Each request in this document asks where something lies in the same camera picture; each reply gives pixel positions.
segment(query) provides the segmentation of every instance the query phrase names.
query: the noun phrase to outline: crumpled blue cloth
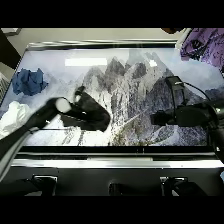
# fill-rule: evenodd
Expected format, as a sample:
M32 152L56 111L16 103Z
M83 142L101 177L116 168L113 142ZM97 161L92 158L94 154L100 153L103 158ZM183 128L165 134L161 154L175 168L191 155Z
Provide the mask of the crumpled blue cloth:
M23 92L24 95L28 96L40 93L48 85L43 81L43 74L39 68L36 72L21 69L12 77L13 92L16 95Z

